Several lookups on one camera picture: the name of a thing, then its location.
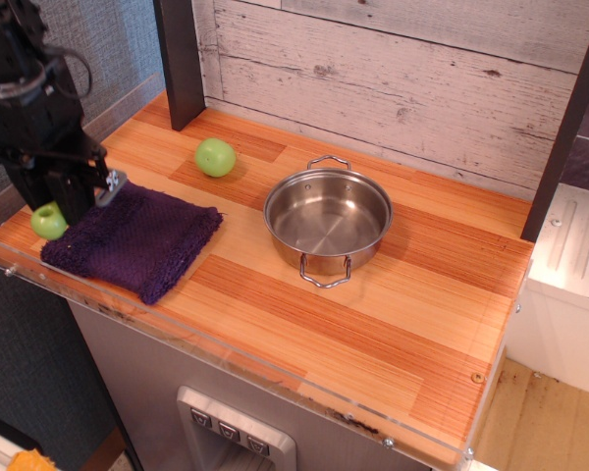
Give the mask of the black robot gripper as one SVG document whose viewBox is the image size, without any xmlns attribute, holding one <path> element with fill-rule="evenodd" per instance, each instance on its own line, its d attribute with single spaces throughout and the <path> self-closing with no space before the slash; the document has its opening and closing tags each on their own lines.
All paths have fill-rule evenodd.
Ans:
<svg viewBox="0 0 589 471">
<path fill-rule="evenodd" d="M 93 189 L 61 172 L 43 176 L 37 164 L 67 164 L 88 185 L 114 191 L 119 173 L 107 168 L 106 150 L 82 129 L 80 95 L 71 78 L 0 83 L 0 161 L 28 207 L 47 203 L 47 187 L 69 226 L 94 205 Z"/>
</svg>

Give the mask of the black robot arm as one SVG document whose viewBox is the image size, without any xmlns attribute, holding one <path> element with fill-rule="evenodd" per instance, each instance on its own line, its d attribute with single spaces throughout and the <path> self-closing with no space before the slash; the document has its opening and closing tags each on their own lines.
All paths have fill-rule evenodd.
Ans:
<svg viewBox="0 0 589 471">
<path fill-rule="evenodd" d="M 82 128 L 82 93 L 66 58 L 45 44 L 30 1 L 0 1 L 0 165 L 30 209 L 58 205 L 69 225 L 109 204 L 127 180 Z"/>
</svg>

